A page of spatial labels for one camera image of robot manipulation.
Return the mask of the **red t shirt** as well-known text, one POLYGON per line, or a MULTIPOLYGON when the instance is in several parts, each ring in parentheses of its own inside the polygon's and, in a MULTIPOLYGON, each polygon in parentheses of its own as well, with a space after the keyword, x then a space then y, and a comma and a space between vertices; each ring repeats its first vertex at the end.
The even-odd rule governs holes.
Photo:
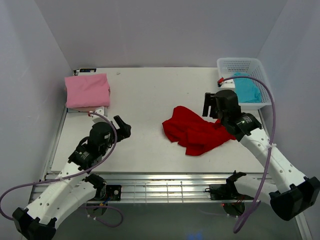
POLYGON ((236 138, 220 120, 209 122, 184 106, 173 109, 172 117, 162 123, 165 136, 185 147, 187 156, 201 156, 236 138))

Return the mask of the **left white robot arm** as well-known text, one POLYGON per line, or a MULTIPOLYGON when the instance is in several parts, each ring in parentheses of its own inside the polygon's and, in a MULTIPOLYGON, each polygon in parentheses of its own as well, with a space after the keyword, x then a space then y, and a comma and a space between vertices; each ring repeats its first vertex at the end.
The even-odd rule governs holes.
POLYGON ((132 128, 118 115, 113 119, 118 128, 106 117, 94 123, 89 135, 79 142, 40 196, 13 212, 15 227, 26 239, 51 240, 59 225, 75 210, 91 199, 106 197, 106 181, 92 170, 111 155, 118 142, 131 136, 132 128))

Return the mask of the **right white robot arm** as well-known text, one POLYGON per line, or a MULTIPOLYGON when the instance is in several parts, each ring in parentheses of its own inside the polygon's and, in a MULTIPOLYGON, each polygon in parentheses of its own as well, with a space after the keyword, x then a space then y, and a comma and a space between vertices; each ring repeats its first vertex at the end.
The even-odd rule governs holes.
POLYGON ((289 221, 314 205, 320 181, 316 177, 308 178, 269 143, 266 131, 255 116, 241 111, 234 91, 206 93, 202 115, 220 120, 227 132, 265 167, 273 184, 263 185, 259 200, 269 204, 278 217, 289 221))

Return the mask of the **blue t shirt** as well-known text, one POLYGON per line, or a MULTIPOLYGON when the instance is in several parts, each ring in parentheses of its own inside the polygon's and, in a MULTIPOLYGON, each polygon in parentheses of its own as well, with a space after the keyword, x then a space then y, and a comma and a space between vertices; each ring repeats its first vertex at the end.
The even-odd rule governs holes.
MULTIPOLYGON (((232 77, 245 76, 249 77, 250 75, 243 72, 236 72, 232 77)), ((250 78, 235 78, 235 92, 238 97, 239 103, 261 103, 262 97, 260 89, 254 84, 250 78)))

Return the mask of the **white plastic basket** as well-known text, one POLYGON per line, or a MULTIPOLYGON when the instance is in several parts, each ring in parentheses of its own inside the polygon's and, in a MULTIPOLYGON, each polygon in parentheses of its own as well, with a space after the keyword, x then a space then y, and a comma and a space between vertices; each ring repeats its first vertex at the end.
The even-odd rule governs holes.
POLYGON ((234 73, 246 73, 249 76, 245 78, 251 79, 259 88, 261 93, 261 103, 239 103, 243 111, 259 110, 264 106, 270 106, 271 100, 264 86, 270 87, 269 80, 261 62, 256 58, 248 57, 225 57, 219 58, 217 61, 219 78, 225 80, 244 78, 245 76, 234 76, 234 73))

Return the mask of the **pink folded t shirt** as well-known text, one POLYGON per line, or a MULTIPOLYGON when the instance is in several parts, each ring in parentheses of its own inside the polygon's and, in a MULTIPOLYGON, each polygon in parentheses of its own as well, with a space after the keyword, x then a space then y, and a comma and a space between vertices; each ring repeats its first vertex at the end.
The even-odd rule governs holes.
POLYGON ((64 78, 67 108, 108 107, 110 85, 106 73, 64 78))

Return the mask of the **black label device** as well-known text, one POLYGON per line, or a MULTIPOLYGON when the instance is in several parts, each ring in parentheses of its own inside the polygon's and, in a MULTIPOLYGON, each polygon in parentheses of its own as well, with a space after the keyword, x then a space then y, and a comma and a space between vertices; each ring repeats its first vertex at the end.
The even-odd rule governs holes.
POLYGON ((73 71, 73 75, 77 76, 79 73, 95 73, 96 68, 80 68, 73 71))

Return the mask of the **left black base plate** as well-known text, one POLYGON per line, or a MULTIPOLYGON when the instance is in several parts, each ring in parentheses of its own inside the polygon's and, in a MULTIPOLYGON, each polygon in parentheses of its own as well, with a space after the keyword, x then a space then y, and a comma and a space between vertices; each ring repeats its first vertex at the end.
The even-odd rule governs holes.
POLYGON ((106 185, 101 191, 101 200, 108 201, 120 201, 122 194, 122 186, 121 185, 106 185))

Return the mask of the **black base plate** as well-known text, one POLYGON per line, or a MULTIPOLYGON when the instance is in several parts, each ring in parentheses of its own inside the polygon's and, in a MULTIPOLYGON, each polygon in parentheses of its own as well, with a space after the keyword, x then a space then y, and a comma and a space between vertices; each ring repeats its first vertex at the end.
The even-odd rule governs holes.
POLYGON ((106 185, 101 191, 101 200, 108 201, 120 201, 122 194, 122 186, 121 185, 106 185))
POLYGON ((204 189, 205 193, 209 193, 211 200, 253 200, 253 197, 239 194, 236 190, 231 190, 226 184, 210 184, 204 189))

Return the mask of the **aluminium frame rails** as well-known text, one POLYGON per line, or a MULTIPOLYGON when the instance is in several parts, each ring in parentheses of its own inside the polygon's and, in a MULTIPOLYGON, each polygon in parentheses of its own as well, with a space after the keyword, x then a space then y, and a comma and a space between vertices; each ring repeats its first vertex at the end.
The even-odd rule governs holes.
POLYGON ((222 184, 233 171, 260 178, 262 165, 236 141, 200 157, 186 156, 181 146, 163 134, 162 122, 172 111, 108 110, 109 116, 119 115, 129 123, 132 132, 96 171, 109 184, 122 185, 123 204, 208 203, 205 188, 222 184))

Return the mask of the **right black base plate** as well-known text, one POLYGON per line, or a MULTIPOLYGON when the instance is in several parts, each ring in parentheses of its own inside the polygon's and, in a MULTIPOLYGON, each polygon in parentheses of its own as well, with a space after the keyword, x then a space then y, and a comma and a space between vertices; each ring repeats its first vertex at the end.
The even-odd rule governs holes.
POLYGON ((205 193, 209 193, 211 200, 253 200, 253 197, 239 194, 236 190, 231 190, 226 184, 210 184, 204 189, 205 193))

